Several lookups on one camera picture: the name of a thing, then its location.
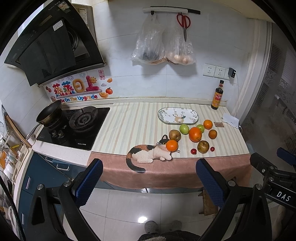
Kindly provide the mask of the black plug adapter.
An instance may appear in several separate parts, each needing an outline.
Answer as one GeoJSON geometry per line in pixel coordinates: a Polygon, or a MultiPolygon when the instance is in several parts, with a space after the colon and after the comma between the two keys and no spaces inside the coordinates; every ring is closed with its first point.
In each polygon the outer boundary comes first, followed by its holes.
{"type": "Polygon", "coordinates": [[[230,67],[228,69],[228,77],[229,78],[235,78],[235,75],[236,75],[236,70],[230,67]]]}

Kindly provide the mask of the black gas stove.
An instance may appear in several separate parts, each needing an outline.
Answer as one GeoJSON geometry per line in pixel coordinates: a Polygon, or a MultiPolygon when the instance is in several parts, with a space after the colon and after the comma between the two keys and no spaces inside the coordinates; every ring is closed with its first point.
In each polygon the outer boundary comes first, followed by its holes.
{"type": "Polygon", "coordinates": [[[63,110],[60,120],[51,126],[43,127],[37,140],[89,151],[109,111],[109,107],[93,106],[63,110]]]}

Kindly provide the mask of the large green apple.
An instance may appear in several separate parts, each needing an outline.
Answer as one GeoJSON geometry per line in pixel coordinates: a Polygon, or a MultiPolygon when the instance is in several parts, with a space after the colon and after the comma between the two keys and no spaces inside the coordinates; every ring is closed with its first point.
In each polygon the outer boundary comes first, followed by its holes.
{"type": "Polygon", "coordinates": [[[186,125],[186,124],[181,124],[180,127],[179,127],[179,131],[180,133],[182,133],[183,135],[187,135],[189,133],[189,126],[186,125]]]}

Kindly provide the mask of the white wall socket right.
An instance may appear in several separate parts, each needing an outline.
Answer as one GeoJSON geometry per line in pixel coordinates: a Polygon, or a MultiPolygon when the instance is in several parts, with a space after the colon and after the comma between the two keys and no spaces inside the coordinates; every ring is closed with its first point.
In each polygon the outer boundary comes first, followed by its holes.
{"type": "Polygon", "coordinates": [[[224,78],[226,69],[224,67],[216,66],[215,72],[214,72],[214,77],[215,78],[224,78]]]}

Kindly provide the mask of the large orange with stem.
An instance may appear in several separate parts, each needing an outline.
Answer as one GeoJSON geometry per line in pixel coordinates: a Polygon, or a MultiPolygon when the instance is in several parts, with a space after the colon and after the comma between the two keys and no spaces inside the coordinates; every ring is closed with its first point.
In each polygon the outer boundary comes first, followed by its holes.
{"type": "Polygon", "coordinates": [[[189,130],[189,139],[194,142],[198,143],[202,139],[202,132],[198,127],[192,127],[189,130]]]}

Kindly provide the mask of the small brown card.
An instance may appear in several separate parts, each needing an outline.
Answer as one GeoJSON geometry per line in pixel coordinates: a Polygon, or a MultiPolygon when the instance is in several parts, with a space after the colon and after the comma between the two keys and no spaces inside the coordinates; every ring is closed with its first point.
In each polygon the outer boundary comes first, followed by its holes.
{"type": "Polygon", "coordinates": [[[222,122],[214,122],[215,127],[217,128],[223,128],[224,124],[222,122]]]}

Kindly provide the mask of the white wall socket left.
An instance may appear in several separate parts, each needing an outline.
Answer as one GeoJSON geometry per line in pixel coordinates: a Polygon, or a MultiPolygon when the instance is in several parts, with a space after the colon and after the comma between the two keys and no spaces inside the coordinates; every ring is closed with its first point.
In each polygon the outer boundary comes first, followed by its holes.
{"type": "Polygon", "coordinates": [[[205,64],[203,67],[203,76],[213,77],[215,73],[216,66],[211,64],[205,64]]]}

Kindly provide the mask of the black range hood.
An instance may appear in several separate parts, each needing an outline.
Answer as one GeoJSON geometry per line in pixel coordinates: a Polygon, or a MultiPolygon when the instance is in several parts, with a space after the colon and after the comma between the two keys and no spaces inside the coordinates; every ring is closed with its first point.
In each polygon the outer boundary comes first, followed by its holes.
{"type": "Polygon", "coordinates": [[[90,30],[69,1],[51,1],[22,31],[4,63],[29,85],[106,66],[90,30]]]}

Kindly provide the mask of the dark orange right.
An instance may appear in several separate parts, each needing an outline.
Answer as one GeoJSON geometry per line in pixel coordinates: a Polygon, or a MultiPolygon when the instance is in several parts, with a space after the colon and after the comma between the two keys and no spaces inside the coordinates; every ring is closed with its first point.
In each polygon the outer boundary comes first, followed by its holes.
{"type": "Polygon", "coordinates": [[[208,136],[209,136],[209,138],[210,139],[212,139],[212,140],[214,140],[215,138],[217,138],[217,131],[216,130],[210,130],[209,132],[208,132],[208,136]]]}

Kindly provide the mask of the plastic bag with eggs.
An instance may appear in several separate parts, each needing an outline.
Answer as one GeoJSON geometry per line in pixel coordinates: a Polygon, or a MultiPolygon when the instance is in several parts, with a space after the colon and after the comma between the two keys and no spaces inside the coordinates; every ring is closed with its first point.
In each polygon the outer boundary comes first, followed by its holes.
{"type": "Polygon", "coordinates": [[[185,39],[184,30],[176,20],[169,28],[165,57],[170,63],[178,65],[187,66],[196,63],[192,43],[189,37],[185,39]]]}

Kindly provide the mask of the grey slipper right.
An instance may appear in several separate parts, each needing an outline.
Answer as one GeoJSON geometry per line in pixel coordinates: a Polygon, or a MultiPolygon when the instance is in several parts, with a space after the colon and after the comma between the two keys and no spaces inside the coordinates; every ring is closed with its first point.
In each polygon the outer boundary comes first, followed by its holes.
{"type": "Polygon", "coordinates": [[[169,227],[169,231],[170,232],[174,232],[177,230],[182,230],[182,223],[178,220],[174,220],[171,222],[170,227],[169,227]]]}

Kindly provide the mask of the white wall socket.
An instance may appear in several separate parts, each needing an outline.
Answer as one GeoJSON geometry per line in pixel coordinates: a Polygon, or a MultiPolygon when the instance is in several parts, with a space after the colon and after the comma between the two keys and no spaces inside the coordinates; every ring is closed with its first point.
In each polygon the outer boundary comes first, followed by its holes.
{"type": "Polygon", "coordinates": [[[224,67],[216,66],[215,72],[214,72],[214,77],[215,78],[224,78],[226,69],[224,67]]]}
{"type": "Polygon", "coordinates": [[[211,64],[205,64],[203,67],[203,76],[213,77],[215,73],[216,66],[211,64]]]}

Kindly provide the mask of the wooden stool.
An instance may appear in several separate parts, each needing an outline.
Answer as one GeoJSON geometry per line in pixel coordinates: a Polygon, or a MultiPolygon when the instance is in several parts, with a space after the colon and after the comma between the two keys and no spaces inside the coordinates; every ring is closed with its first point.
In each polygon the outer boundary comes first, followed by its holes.
{"type": "Polygon", "coordinates": [[[203,210],[199,212],[199,214],[203,214],[204,216],[216,215],[218,213],[218,207],[215,206],[214,203],[211,201],[211,198],[205,188],[200,188],[198,192],[198,196],[201,196],[203,198],[203,210]]]}

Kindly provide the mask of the dark soy sauce bottle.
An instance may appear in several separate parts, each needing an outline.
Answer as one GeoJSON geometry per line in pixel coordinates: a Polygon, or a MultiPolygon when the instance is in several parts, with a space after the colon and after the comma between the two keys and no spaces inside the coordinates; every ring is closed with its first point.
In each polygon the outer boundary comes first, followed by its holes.
{"type": "Polygon", "coordinates": [[[211,103],[211,108],[217,110],[223,95],[223,84],[224,80],[220,80],[218,87],[215,89],[213,100],[211,103]]]}

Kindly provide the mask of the brown pear front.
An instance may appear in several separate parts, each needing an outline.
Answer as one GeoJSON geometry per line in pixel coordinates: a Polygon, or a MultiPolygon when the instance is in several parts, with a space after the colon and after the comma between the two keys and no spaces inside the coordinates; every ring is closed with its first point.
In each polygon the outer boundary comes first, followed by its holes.
{"type": "Polygon", "coordinates": [[[202,154],[206,154],[208,152],[209,148],[210,148],[209,143],[204,140],[201,140],[197,145],[198,152],[200,152],[202,154]]]}

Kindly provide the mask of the plastic bag with dark items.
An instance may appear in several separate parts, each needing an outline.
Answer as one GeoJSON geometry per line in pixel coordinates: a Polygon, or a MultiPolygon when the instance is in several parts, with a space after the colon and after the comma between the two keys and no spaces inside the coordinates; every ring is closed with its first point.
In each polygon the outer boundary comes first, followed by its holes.
{"type": "Polygon", "coordinates": [[[165,27],[159,23],[156,13],[149,14],[137,35],[131,61],[149,65],[165,62],[164,30],[165,27]]]}

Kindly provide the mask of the small orange upper right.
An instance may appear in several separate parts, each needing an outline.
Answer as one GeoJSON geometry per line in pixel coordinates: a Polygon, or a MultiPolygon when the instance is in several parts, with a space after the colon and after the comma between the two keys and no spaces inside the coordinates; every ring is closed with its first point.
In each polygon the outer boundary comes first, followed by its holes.
{"type": "Polygon", "coordinates": [[[204,120],[203,126],[205,129],[210,130],[213,127],[213,123],[211,120],[204,120]]]}

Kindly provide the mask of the grey slipper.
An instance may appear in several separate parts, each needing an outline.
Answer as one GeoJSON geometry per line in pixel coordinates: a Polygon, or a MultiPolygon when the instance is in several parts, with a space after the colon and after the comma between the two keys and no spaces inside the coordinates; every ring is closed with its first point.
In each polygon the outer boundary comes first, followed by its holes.
{"type": "Polygon", "coordinates": [[[144,224],[144,229],[147,234],[159,233],[159,226],[153,220],[147,221],[144,224]]]}
{"type": "Polygon", "coordinates": [[[178,220],[174,220],[171,222],[170,227],[169,227],[169,231],[170,232],[174,232],[177,230],[182,230],[182,223],[178,220]]]}

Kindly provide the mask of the oval floral white plate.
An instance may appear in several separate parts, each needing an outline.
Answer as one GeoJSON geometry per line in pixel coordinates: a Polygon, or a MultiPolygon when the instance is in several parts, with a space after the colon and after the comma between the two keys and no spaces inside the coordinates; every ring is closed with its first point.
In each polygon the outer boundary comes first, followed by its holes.
{"type": "Polygon", "coordinates": [[[197,112],[193,109],[171,107],[160,109],[158,118],[161,122],[169,125],[193,125],[199,120],[197,112]]]}

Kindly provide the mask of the colourful fruit wall sticker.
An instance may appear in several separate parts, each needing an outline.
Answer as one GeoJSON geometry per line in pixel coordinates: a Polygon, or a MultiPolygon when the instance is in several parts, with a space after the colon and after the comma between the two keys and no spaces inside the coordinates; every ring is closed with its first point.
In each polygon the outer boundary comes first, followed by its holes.
{"type": "Polygon", "coordinates": [[[44,89],[51,101],[63,103],[107,99],[114,94],[113,79],[104,70],[94,69],[62,77],[45,84],[44,89]]]}

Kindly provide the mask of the brown pear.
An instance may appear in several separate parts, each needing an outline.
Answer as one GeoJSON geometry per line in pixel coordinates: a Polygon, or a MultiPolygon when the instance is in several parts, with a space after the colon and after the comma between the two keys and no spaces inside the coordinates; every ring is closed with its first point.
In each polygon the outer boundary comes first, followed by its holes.
{"type": "Polygon", "coordinates": [[[181,133],[178,130],[170,130],[169,138],[178,142],[181,139],[181,133]]]}
{"type": "Polygon", "coordinates": [[[208,152],[209,148],[210,148],[209,143],[204,140],[201,140],[197,145],[198,152],[200,152],[202,154],[206,154],[208,152]]]}

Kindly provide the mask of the small green apple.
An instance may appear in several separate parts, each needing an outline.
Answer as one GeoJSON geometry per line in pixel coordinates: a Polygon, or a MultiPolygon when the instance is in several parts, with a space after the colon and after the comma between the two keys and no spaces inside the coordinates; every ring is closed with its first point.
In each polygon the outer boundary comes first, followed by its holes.
{"type": "Polygon", "coordinates": [[[200,129],[201,133],[203,133],[205,131],[205,127],[201,124],[197,125],[197,128],[200,129]]]}

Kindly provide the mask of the black frying pan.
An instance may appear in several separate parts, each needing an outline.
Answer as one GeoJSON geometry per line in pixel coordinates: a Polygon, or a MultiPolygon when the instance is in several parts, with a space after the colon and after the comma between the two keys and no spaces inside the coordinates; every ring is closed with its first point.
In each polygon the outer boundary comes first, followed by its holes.
{"type": "Polygon", "coordinates": [[[62,101],[56,100],[49,105],[47,105],[37,116],[36,122],[37,125],[27,134],[26,140],[31,138],[31,136],[35,133],[35,130],[37,127],[43,125],[45,127],[51,126],[55,122],[57,122],[60,119],[61,115],[61,106],[62,106],[62,101]]]}

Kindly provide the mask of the white folded paper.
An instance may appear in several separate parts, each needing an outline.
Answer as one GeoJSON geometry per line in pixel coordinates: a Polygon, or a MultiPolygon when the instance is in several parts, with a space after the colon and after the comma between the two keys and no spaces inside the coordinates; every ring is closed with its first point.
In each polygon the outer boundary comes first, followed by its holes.
{"type": "Polygon", "coordinates": [[[236,129],[239,128],[239,119],[236,118],[236,117],[234,117],[234,116],[232,116],[232,115],[230,115],[230,114],[228,114],[228,113],[224,113],[222,115],[222,121],[224,123],[229,124],[230,126],[236,128],[236,129]]]}

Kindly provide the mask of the grey slipper left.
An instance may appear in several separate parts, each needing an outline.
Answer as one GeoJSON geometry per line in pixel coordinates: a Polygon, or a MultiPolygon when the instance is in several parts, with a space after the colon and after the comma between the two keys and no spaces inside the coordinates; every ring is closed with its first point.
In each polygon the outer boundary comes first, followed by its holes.
{"type": "Polygon", "coordinates": [[[144,229],[147,234],[159,233],[159,226],[153,220],[147,221],[144,224],[144,229]]]}

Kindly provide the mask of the white wall hook rail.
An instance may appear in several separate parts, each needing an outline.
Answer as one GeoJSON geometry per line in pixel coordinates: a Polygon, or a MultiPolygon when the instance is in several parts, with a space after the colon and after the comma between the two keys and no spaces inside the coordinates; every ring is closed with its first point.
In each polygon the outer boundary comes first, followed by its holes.
{"type": "Polygon", "coordinates": [[[144,13],[150,13],[150,12],[159,12],[159,13],[182,13],[182,14],[196,14],[201,15],[200,10],[196,9],[188,9],[188,8],[180,8],[175,6],[149,6],[142,8],[142,11],[144,13]]]}

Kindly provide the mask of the red handled scissors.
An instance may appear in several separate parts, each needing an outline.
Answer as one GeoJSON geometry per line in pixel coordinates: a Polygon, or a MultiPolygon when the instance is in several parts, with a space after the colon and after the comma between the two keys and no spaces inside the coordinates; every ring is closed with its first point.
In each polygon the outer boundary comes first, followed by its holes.
{"type": "Polygon", "coordinates": [[[178,24],[183,29],[184,40],[187,41],[187,29],[191,26],[191,20],[188,16],[183,15],[182,13],[178,13],[176,16],[178,24]]]}

